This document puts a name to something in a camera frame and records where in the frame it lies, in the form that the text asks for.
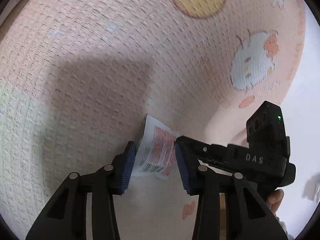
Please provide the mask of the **person's right hand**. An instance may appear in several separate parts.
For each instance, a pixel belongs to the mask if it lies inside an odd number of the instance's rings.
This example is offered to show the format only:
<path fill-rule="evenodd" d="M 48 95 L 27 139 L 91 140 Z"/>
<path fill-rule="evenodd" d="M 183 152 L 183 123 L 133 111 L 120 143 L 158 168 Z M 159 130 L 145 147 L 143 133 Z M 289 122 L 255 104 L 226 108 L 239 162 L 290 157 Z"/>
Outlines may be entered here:
<path fill-rule="evenodd" d="M 281 202 L 283 201 L 283 198 L 284 198 L 284 191 L 282 189 L 277 189 L 276 191 L 274 191 L 269 195 L 269 197 L 267 198 L 267 203 L 270 207 L 271 212 L 276 217 L 277 221 L 280 223 L 285 233 L 287 233 L 285 223 L 282 222 L 276 214 L 281 205 Z"/>

